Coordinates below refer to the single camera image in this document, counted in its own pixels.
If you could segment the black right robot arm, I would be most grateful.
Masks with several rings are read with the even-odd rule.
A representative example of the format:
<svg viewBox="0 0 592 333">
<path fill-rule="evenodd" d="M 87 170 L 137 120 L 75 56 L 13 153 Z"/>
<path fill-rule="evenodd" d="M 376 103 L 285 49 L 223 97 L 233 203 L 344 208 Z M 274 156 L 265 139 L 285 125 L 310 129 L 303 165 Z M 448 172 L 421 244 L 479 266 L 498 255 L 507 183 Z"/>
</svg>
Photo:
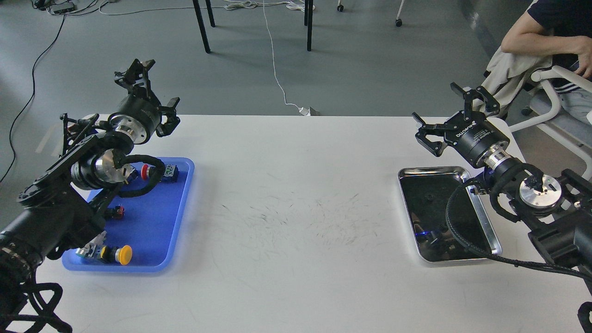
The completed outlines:
<svg viewBox="0 0 592 333">
<path fill-rule="evenodd" d="M 453 147 L 482 173 L 458 185 L 445 207 L 444 220 L 453 237 L 468 251 L 485 259 L 514 267 L 564 274 L 581 278 L 591 288 L 591 183 L 564 169 L 554 178 L 534 165 L 508 154 L 510 139 L 483 112 L 472 108 L 479 99 L 487 110 L 497 111 L 499 103 L 484 87 L 465 90 L 452 83 L 463 97 L 464 107 L 446 122 L 429 124 L 416 112 L 416 140 L 436 157 L 447 146 Z M 487 253 L 460 234 L 450 213 L 457 194 L 472 187 L 476 194 L 488 195 L 494 211 L 511 222 L 524 222 L 528 238 L 543 263 L 507 259 Z"/>
</svg>

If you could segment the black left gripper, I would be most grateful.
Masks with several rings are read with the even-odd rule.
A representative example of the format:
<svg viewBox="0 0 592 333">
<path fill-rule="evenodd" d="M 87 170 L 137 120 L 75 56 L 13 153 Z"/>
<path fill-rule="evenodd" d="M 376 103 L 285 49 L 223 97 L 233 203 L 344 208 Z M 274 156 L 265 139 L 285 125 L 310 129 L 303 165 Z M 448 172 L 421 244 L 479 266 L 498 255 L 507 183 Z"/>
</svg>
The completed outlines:
<svg viewBox="0 0 592 333">
<path fill-rule="evenodd" d="M 114 72 L 114 82 L 127 89 L 129 95 L 109 116 L 109 124 L 115 131 L 127 134 L 136 145 L 145 144 L 154 133 L 158 137 L 169 136 L 180 123 L 176 115 L 180 97 L 172 98 L 166 106 L 159 107 L 148 101 L 156 99 L 148 77 L 148 71 L 155 63 L 154 59 L 134 59 L 125 72 Z M 161 116 L 166 118 L 164 123 L 160 123 Z"/>
</svg>

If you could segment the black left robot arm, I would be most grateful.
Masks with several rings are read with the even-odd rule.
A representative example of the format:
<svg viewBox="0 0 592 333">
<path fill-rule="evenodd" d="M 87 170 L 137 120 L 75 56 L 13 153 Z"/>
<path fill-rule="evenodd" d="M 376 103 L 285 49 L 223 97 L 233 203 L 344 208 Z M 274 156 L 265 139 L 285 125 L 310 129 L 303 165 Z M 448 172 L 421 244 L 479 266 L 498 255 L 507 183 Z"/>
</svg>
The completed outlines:
<svg viewBox="0 0 592 333">
<path fill-rule="evenodd" d="M 168 136 L 180 123 L 179 98 L 161 104 L 151 89 L 149 70 L 155 61 L 133 60 L 114 81 L 127 90 L 118 110 L 107 120 L 97 114 L 63 120 L 61 158 L 19 194 L 24 211 L 1 232 L 1 331 L 15 321 L 29 321 L 30 333 L 50 325 L 60 333 L 72 327 L 55 308 L 63 289 L 38 283 L 37 268 L 45 259 L 59 259 L 70 249 L 90 248 L 106 262 L 127 264 L 129 247 L 93 244 L 105 230 L 107 208 L 115 197 L 142 196 L 165 174 L 158 158 L 132 154 L 153 134 Z"/>
</svg>

